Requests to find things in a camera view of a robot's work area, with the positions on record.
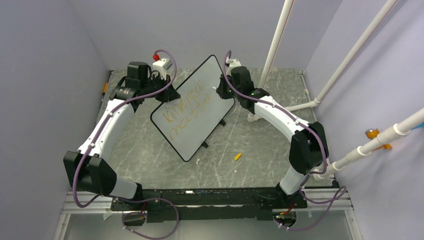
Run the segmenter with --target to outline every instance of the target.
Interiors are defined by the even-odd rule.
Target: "black bracket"
[[[225,127],[225,125],[227,125],[227,123],[224,121],[224,119],[221,119],[221,121],[219,121],[219,124],[222,125],[223,127]]]
[[[201,146],[204,147],[205,149],[209,147],[209,145],[205,141],[201,143]]]

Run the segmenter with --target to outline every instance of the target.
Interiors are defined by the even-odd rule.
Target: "lavender wall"
[[[167,49],[180,68],[195,68],[228,49],[263,68],[284,4],[281,0],[70,0],[110,69],[152,61]],[[342,0],[297,0],[275,68],[305,69]]]
[[[385,0],[344,0],[306,69],[316,97]],[[336,85],[316,108],[330,159],[368,141],[424,107],[424,1],[399,0]],[[366,240],[422,239],[424,129],[413,130],[337,174],[348,187]]]
[[[0,2],[1,239],[53,237],[108,72],[67,0]]]

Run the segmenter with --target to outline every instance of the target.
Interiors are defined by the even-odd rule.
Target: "gray marble floor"
[[[249,69],[255,85],[262,69]],[[179,69],[177,87],[192,73]],[[115,70],[109,80],[108,94],[126,70]],[[265,89],[282,106],[306,103],[307,96],[296,69],[275,69]],[[183,162],[171,145],[150,121],[150,114],[160,103],[147,99],[123,129],[108,162],[116,173],[141,183],[144,188],[237,188],[273,187],[285,175],[289,164],[290,143],[266,120],[247,122],[248,111],[237,103],[189,162]],[[294,112],[313,122],[311,109]],[[242,153],[238,161],[236,154]],[[330,181],[310,179],[307,186],[329,186]]]

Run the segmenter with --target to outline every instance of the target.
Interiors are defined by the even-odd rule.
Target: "metal frame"
[[[337,188],[305,188],[304,192],[307,198],[316,201],[325,201],[332,199],[336,193]],[[95,196],[94,193],[80,191],[78,192],[79,201],[82,204],[87,203],[90,199]],[[100,196],[94,200],[86,208],[79,208],[73,198],[73,193],[70,191],[66,194],[66,198],[63,204],[62,212],[60,214],[57,228],[54,233],[53,240],[63,240],[68,227],[69,220],[72,214],[124,214],[127,211],[111,211],[112,198]],[[296,211],[308,211],[309,216],[312,216],[314,211],[324,211],[329,203],[326,204],[315,204],[307,202],[307,208],[295,208]],[[274,213],[286,211],[287,209],[273,209]],[[351,198],[349,193],[346,192],[340,199],[335,200],[330,208],[330,211],[344,211],[347,219],[347,223],[350,229],[350,234],[353,240],[362,240],[361,231],[358,226],[358,222],[355,216],[354,208],[352,206]]]

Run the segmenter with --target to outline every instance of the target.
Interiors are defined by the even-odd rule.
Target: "white pvc pipe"
[[[376,138],[367,142],[363,146],[355,148],[342,159],[333,162],[328,166],[327,171],[324,174],[314,174],[314,178],[317,181],[323,180],[326,176],[332,175],[337,171],[340,171],[348,164],[354,163],[359,159],[370,155],[374,149],[380,147],[381,145],[389,144],[390,142],[396,139],[400,139],[404,136],[407,136],[413,127],[419,125],[422,122],[424,122],[424,108],[417,111],[405,120],[401,121],[399,124],[395,124],[382,131],[377,135]]]
[[[370,37],[370,35],[373,33],[373,31],[376,29],[376,27],[381,23],[381,21],[384,19],[384,17],[387,15],[387,13],[392,9],[392,7],[396,4],[398,0],[387,0],[387,2],[384,4],[384,6],[381,8],[381,10],[377,13],[377,15],[374,17],[372,22],[369,24],[369,26],[365,29],[365,31],[362,33],[362,35],[359,37],[359,39],[356,41],[355,45],[353,45],[352,49],[349,51],[349,53],[346,55],[346,57],[343,59],[343,61],[340,63],[338,68],[335,70],[333,75],[330,77],[328,82],[325,84],[324,88],[321,90],[321,92],[318,94],[318,96],[310,102],[285,107],[288,111],[295,111],[299,109],[306,109],[306,108],[313,108],[320,104],[323,97],[326,95],[326,93],[329,91],[331,86],[334,84],[334,82],[337,80],[337,78],[340,76],[340,74],[343,72],[343,70],[346,68],[346,66],[349,64],[349,62],[353,59],[353,57],[356,55],[356,53],[359,51],[359,49],[362,47],[362,45],[365,43],[365,41]]]
[[[266,58],[265,66],[263,67],[262,75],[258,88],[264,88],[265,82],[270,74],[271,66],[276,57],[278,47],[283,37],[284,29],[286,28],[287,21],[289,19],[290,12],[292,10],[295,0],[285,0],[282,6],[281,15],[279,16],[277,28],[275,29],[274,37],[272,39],[271,47],[269,48],[268,57]]]
[[[422,122],[424,122],[424,108],[421,108],[421,110],[417,111],[412,116],[401,121],[397,125],[397,129],[399,131],[405,133],[405,132],[411,130],[413,127],[421,124]]]

